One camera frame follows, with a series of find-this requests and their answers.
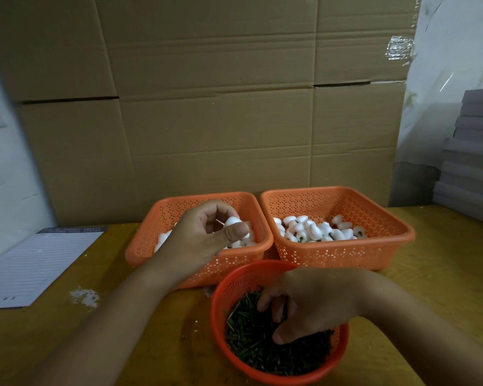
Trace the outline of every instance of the white wall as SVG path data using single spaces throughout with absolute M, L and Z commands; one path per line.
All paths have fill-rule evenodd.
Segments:
M 465 90 L 483 88 L 483 0 L 422 0 L 406 83 L 392 205 L 422 204 Z
M 0 255 L 54 225 L 43 185 L 0 85 Z

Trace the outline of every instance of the rectangular orange basket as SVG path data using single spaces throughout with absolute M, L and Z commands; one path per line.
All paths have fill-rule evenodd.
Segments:
M 415 231 L 377 203 L 348 187 L 296 188 L 266 191 L 261 206 L 282 260 L 299 266 L 360 266 L 381 270 L 397 248 L 415 239 Z M 307 215 L 316 223 L 344 221 L 365 229 L 368 239 L 297 243 L 281 236 L 273 218 Z
M 250 221 L 258 245 L 223 250 L 199 272 L 181 283 L 178 288 L 218 284 L 236 266 L 249 261 L 261 260 L 264 252 L 272 246 L 273 236 L 258 200 L 248 192 L 226 192 L 224 194 L 177 196 L 156 202 L 127 247 L 125 252 L 127 262 L 131 266 L 141 265 L 154 254 L 159 234 L 172 229 L 174 223 L 187 210 L 211 199 L 229 203 L 242 221 Z

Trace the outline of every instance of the stack of white boxes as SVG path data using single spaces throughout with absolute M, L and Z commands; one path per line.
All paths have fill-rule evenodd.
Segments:
M 444 162 L 433 201 L 483 221 L 483 90 L 468 90 Z

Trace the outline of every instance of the red round basket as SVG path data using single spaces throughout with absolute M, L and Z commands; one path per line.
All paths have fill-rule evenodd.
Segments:
M 268 285 L 284 272 L 293 270 L 296 267 L 296 264 L 281 260 L 254 261 L 238 267 L 227 275 L 213 294 L 211 301 L 211 327 L 216 342 L 231 363 L 248 377 L 259 382 L 277 386 L 316 382 L 336 367 L 347 348 L 349 326 L 344 324 L 334 329 L 334 334 L 331 335 L 332 348 L 325 364 L 321 368 L 308 374 L 286 377 L 267 374 L 253 369 L 238 359 L 225 343 L 224 333 L 227 315 L 224 310 L 229 313 L 230 309 L 249 289 L 257 290 L 259 286 Z

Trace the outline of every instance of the person's left arm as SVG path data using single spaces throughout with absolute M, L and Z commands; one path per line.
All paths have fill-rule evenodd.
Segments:
M 43 362 L 32 385 L 114 384 L 161 299 L 214 254 L 249 233 L 244 223 L 213 233 L 216 219 L 232 216 L 238 214 L 220 201 L 188 210 L 157 253 Z

